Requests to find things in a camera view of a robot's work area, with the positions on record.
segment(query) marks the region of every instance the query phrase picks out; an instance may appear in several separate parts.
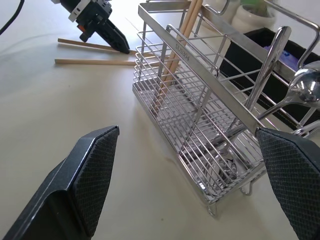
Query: metal rack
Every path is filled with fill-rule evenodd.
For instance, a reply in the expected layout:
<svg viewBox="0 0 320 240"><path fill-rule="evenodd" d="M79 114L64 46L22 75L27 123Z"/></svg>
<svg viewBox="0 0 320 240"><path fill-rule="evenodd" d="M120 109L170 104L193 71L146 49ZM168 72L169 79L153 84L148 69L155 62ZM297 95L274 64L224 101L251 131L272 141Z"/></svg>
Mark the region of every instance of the metal rack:
<svg viewBox="0 0 320 240"><path fill-rule="evenodd" d="M231 42L260 62L266 62L267 56L272 52L268 53L225 23L218 16L223 14L223 11L217 12L209 6L203 6L198 15L198 24L188 39L178 31L179 27L168 24L164 28L151 16L159 13L181 13L181 26L189 4L187 1L156 0L139 5L139 15L144 20L144 28L138 33L142 46L137 48L133 92L150 119L176 151L177 164L208 206L210 214L217 216L216 203L221 198L239 188L244 194L250 195L254 181L266 172L259 144L254 136L256 128L267 126L282 131L289 130L272 117L259 121L255 116L264 109L256 100L248 106L245 92L253 92L253 89L257 88L257 83L255 84L250 76L254 73L262 74L263 67L243 72L226 59L224 53ZM202 31L202 21L214 31ZM290 35L286 27L279 31L283 35L274 41L277 49L284 47ZM300 64L318 40L319 29ZM179 61L176 72L170 72L167 68L167 63L172 61L168 59L172 51L178 56L178 59L173 61ZM222 61L231 64L238 70L238 74L232 77L224 76L219 69ZM274 61L266 67L273 68L272 74L286 86L295 74L280 61ZM172 80L164 83L167 76L171 76ZM233 84L231 80L241 76L252 82L250 88L238 89ZM275 105L261 88L263 87L255 92L254 98L262 94ZM306 119L310 117L306 116L303 122L297 122L283 109L281 111L296 123L297 128L303 127ZM233 136L227 134L240 124L246 127L245 131ZM247 184L249 191L244 191L242 187Z"/></svg>

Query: purple object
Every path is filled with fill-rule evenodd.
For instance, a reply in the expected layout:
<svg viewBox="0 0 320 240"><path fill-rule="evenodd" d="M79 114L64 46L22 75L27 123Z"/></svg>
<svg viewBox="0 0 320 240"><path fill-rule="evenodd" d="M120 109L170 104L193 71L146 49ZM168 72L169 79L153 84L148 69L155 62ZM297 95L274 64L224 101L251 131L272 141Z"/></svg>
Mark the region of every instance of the purple object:
<svg viewBox="0 0 320 240"><path fill-rule="evenodd" d="M270 46L265 46L264 49L267 51L270 51ZM286 50L283 50L281 56L280 56L280 61L287 65L289 68L298 71L298 61L296 57L294 57L292 54L287 52Z"/></svg>

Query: black power cord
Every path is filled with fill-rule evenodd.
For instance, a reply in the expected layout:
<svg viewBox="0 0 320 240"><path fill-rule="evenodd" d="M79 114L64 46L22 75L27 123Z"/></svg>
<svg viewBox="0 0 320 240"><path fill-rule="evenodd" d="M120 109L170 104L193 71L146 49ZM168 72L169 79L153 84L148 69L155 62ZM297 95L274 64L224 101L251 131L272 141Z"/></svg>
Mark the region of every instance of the black power cord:
<svg viewBox="0 0 320 240"><path fill-rule="evenodd" d="M14 22L14 20L16 20L16 18L18 17L19 13L21 12L21 9L23 7L25 3L25 0L20 0L19 6L17 8L17 10L15 11L14 15L10 18L10 20L0 29L0 35L3 34L5 32L5 30L7 30L7 28Z"/></svg>

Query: green plant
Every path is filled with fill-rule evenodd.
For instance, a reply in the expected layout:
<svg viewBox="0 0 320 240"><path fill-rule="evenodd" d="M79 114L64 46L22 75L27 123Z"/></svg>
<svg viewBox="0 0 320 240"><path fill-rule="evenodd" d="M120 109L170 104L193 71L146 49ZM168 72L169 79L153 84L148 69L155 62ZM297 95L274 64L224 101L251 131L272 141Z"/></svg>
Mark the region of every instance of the green plant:
<svg viewBox="0 0 320 240"><path fill-rule="evenodd" d="M267 4L264 0L241 0L242 5L252 5L253 8L250 9L252 14L266 17L268 16Z"/></svg>

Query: chopstick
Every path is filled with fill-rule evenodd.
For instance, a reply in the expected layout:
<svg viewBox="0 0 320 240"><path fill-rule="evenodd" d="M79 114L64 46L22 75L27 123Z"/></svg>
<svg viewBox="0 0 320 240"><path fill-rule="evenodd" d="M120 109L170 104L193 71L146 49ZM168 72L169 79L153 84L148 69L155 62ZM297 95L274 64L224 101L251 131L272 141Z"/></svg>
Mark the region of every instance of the chopstick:
<svg viewBox="0 0 320 240"><path fill-rule="evenodd" d="M117 65L117 66L135 66L136 65L135 61L74 59L74 58L56 58L54 62L55 64L80 64L80 65ZM159 66L158 62L149 62L149 64L151 66Z"/></svg>
<svg viewBox="0 0 320 240"><path fill-rule="evenodd" d="M119 53L119 51L114 50L110 46L105 46L105 45L100 45L100 44L94 44L94 43L87 43L87 42L82 42L82 41L74 41L74 40L69 40L69 39L63 39L63 38L58 38L58 43L61 44L70 44L70 45L75 45L75 46L82 46L82 47L88 47L88 48L94 48L94 49L102 49L110 52L115 52ZM136 50L130 50L130 55L135 55L138 53ZM145 57L151 57L154 56L152 53L143 53Z"/></svg>
<svg viewBox="0 0 320 240"><path fill-rule="evenodd" d="M186 37L189 38L190 34L192 32L192 29L196 23L198 13L200 11L200 8L202 6L203 0L192 0L190 3L190 7L187 11L187 14L185 16L185 19L183 20L182 26L180 28L180 32ZM177 40L181 40L182 38L180 36L177 36ZM174 51L171 52L169 58L171 59L179 59L179 57L176 55ZM166 67L170 70L171 73L174 73L179 65L178 61L169 61ZM169 71L167 69L164 70L163 75L167 75ZM160 105L162 104L163 100L161 96L165 95L168 92L167 87L171 85L173 77L166 76L162 78L163 83L160 84L160 90L158 91L158 95L156 99L154 100L155 106L154 110L155 112L158 112Z"/></svg>

